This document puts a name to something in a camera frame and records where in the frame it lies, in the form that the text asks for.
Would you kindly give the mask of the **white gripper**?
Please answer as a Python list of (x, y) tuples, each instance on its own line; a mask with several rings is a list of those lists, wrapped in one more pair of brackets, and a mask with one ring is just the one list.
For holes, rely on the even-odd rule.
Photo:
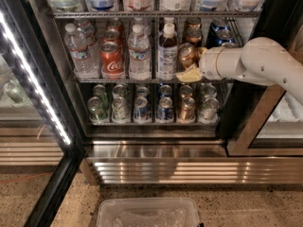
[(201, 80), (203, 76), (207, 79), (223, 79), (217, 69), (218, 58), (222, 51), (222, 46), (210, 49), (197, 47), (196, 59), (199, 60), (199, 68), (196, 64), (192, 64), (184, 72), (177, 73), (176, 77), (182, 82), (196, 82)]

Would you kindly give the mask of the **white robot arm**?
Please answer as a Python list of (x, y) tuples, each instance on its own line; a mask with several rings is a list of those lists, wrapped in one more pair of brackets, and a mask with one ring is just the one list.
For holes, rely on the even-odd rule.
[(177, 73), (181, 82), (235, 79), (256, 85), (279, 85), (303, 103), (303, 65), (279, 43), (265, 37), (243, 47), (203, 49), (198, 64)]

